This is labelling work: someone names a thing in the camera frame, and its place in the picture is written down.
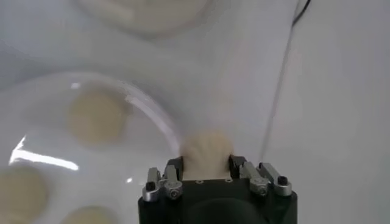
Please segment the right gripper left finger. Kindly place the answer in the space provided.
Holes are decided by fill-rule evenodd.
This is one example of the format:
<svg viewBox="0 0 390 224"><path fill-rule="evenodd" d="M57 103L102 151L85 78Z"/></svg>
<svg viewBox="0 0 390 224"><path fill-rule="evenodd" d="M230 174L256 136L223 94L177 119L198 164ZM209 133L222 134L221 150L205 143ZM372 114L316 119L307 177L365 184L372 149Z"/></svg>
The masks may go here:
<svg viewBox="0 0 390 224"><path fill-rule="evenodd" d="M183 194L183 158L170 159L163 174L152 167L147 172L147 181L143 187L142 199L145 202L156 202L165 196L169 200L177 200Z"/></svg>

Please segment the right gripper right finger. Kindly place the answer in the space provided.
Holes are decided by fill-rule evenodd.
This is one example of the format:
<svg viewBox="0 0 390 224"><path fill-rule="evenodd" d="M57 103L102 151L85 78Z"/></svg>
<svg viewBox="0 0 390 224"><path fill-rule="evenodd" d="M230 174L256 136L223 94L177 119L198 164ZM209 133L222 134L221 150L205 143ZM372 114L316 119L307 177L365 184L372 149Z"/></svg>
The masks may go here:
<svg viewBox="0 0 390 224"><path fill-rule="evenodd" d="M281 197L292 195L292 184L286 176L280 175L270 163L259 163L257 167L243 156L229 156L231 179L248 179L252 193L265 197L269 188Z"/></svg>

